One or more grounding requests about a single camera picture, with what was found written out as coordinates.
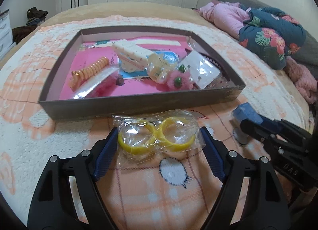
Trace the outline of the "blue jewelry box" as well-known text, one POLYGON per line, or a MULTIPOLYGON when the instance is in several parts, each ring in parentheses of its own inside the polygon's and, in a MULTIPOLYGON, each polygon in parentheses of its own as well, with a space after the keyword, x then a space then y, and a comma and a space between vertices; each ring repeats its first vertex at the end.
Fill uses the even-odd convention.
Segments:
POLYGON ((247 125, 259 126, 264 121, 248 102, 238 105, 231 116, 233 122, 237 125, 241 125, 244 122, 247 125))

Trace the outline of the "white earring card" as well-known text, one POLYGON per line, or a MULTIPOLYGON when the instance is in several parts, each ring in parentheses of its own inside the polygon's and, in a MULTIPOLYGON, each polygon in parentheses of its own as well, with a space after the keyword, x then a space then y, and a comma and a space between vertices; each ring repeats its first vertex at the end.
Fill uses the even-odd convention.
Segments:
POLYGON ((205 89, 222 74, 206 57, 197 51, 190 52, 180 63, 190 73, 198 89, 205 89))

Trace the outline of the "dark red banana hair clip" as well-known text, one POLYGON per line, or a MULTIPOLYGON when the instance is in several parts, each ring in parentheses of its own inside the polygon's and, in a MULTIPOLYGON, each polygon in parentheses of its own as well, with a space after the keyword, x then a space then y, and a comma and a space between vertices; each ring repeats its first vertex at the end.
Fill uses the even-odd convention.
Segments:
POLYGON ((227 75, 227 72, 223 69, 223 67, 212 57, 206 55, 204 53, 199 52, 205 59, 207 59, 211 64, 213 64, 216 68, 218 68, 222 74, 222 76, 227 80, 230 81, 230 77, 227 75))

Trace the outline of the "pink pompom hair clip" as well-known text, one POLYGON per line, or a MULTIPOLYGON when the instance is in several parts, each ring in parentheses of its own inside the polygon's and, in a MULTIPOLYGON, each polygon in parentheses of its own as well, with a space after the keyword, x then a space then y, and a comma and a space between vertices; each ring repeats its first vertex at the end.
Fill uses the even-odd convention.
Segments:
POLYGON ((169 91, 190 91, 194 87, 194 82, 186 66, 180 65, 168 74, 166 85, 169 91))

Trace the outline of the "pearl hair accessory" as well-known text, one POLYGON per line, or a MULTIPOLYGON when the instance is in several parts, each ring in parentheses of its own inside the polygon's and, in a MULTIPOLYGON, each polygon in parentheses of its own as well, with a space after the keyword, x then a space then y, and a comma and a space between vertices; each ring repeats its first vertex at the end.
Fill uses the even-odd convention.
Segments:
POLYGON ((171 51, 156 51, 148 57, 147 74, 152 81, 165 84, 170 72, 178 67, 179 57, 171 51))

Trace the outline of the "white floral claw hair clip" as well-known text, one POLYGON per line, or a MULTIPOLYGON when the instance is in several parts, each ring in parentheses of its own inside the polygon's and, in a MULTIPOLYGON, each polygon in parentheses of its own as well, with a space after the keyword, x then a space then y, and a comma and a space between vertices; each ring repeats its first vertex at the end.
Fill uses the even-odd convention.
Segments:
POLYGON ((148 67, 148 57, 153 53, 126 39, 114 41, 112 49, 121 61, 121 68, 127 73, 143 72, 148 67))

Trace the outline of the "pink knitted cloth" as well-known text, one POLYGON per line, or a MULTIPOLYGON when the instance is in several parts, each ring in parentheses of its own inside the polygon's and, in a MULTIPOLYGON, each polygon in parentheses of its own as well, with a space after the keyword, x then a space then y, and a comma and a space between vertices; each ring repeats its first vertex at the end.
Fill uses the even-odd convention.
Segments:
POLYGON ((317 80, 307 67, 298 64, 292 57, 287 56, 284 71, 309 104, 317 101, 317 80))

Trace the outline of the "polka dot mesh bow clip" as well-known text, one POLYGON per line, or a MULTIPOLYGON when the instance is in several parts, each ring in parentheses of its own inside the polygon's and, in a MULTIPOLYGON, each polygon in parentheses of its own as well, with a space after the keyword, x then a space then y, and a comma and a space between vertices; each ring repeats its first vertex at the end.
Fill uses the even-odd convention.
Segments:
POLYGON ((213 88, 228 88, 233 87, 235 84, 228 80, 222 73, 220 73, 207 87, 206 89, 213 88))

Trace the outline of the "orange white plush blanket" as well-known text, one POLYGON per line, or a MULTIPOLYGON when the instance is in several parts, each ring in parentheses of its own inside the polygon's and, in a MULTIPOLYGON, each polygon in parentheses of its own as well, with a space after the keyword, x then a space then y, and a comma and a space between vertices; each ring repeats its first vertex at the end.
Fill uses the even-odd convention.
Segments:
MULTIPOLYGON (((1 69, 1 193, 16 216, 27 222, 33 192, 52 155, 76 156, 107 137, 111 118, 53 122, 38 104, 50 70, 70 40, 84 28, 113 25, 152 25, 185 29, 201 36, 239 74, 246 84, 236 100, 192 108, 201 126, 214 130, 217 139, 247 158, 265 154, 252 141, 241 146, 233 135, 231 113, 249 102, 272 119, 286 119, 310 128, 309 106, 285 73, 271 70, 253 53, 213 26, 192 22, 110 16, 45 25, 12 51, 1 69)), ((98 182, 107 209, 120 229, 200 229, 220 191, 202 152, 178 156, 190 177, 185 186, 167 183, 159 162, 121 168, 117 162, 98 182)))

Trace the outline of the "blue floral quilt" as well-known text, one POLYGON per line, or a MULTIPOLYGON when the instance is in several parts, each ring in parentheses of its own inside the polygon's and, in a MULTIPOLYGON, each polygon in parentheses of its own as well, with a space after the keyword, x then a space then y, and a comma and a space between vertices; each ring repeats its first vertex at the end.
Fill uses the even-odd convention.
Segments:
POLYGON ((239 31, 239 42, 273 70, 286 66, 286 57, 306 41, 306 30, 287 13, 274 7, 246 10, 250 15, 239 31))

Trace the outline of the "pink padded jacket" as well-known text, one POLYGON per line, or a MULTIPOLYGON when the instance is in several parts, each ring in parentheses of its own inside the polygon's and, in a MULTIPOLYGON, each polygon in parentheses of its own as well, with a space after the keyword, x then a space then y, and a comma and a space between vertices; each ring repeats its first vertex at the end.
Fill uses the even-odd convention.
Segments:
POLYGON ((212 1, 198 10, 200 16, 217 28, 239 40, 239 31, 250 15, 241 9, 240 3, 212 1))

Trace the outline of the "red hair accessory in bag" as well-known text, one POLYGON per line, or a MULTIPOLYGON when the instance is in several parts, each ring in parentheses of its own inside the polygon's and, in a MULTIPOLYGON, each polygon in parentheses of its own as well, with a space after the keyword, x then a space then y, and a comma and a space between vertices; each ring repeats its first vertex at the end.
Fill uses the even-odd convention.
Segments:
POLYGON ((116 87, 119 67, 106 67, 87 79, 73 94, 71 99, 79 100, 91 97, 103 97, 116 87))

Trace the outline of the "brown cardboard tray box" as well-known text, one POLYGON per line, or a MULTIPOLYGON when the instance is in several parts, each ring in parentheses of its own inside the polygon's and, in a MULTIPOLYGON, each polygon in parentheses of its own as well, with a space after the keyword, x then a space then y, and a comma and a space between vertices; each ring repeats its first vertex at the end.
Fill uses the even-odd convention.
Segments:
POLYGON ((39 104, 53 120, 138 115, 228 102, 244 81, 197 33, 156 26, 79 31, 39 104))

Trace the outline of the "beige bed sheet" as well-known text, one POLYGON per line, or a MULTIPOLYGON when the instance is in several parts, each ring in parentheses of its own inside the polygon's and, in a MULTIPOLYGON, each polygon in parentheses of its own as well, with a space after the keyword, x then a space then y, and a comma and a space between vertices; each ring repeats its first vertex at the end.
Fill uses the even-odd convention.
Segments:
POLYGON ((49 71, 71 38, 82 28, 111 25, 166 25, 191 29, 211 45, 246 84, 239 103, 258 112, 304 122, 309 104, 285 72, 272 70, 235 39, 196 11, 170 5, 127 2, 77 7, 46 20, 1 61, 1 116, 13 123, 18 115, 40 110, 38 98, 49 71))

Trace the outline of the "pink book in tray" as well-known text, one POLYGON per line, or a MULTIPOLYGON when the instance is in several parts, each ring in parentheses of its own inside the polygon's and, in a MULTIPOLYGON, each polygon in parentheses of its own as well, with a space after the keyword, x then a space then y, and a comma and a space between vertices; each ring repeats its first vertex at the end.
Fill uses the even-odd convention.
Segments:
POLYGON ((115 41, 84 42, 71 63, 60 100, 187 91, 194 87, 180 62, 192 49, 185 37, 129 39, 139 52, 124 51, 115 41))

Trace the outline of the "white drawer cabinet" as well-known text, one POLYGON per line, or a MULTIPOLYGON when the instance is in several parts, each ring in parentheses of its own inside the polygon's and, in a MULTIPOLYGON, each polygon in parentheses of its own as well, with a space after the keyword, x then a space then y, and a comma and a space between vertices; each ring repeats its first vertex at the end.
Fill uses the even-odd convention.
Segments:
POLYGON ((13 36, 12 29, 10 25, 10 10, 7 9, 1 13, 0 18, 0 56, 1 59, 7 54, 7 52, 12 48, 13 36))

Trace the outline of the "dark clothes pile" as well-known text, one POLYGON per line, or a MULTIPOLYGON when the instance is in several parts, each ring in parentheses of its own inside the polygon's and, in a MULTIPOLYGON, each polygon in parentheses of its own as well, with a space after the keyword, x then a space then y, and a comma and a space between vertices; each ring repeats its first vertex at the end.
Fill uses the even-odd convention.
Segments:
POLYGON ((27 16, 27 23, 26 26, 38 26, 46 20, 48 15, 48 11, 45 10, 38 10, 36 7, 32 7, 28 9, 26 16, 27 16))

